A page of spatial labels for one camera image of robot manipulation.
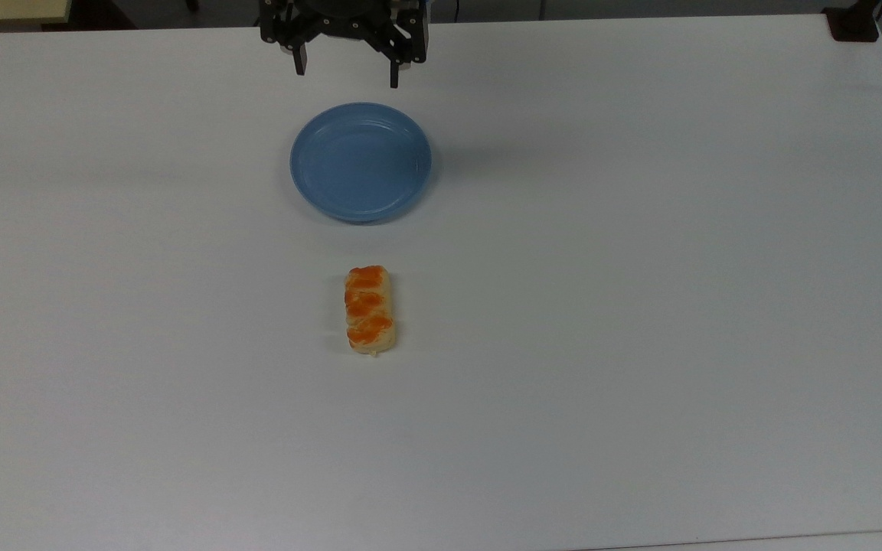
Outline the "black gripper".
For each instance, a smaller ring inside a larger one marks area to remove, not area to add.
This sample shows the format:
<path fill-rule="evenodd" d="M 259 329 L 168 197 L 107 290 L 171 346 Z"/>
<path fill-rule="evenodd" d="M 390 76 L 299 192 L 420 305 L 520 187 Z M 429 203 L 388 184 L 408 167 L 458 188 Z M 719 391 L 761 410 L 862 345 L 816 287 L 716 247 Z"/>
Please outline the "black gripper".
<path fill-rule="evenodd" d="M 319 34 L 357 35 L 390 63 L 390 87 L 403 67 L 427 59 L 426 1 L 262 1 L 260 38 L 290 52 L 297 74 L 305 74 L 305 46 Z"/>

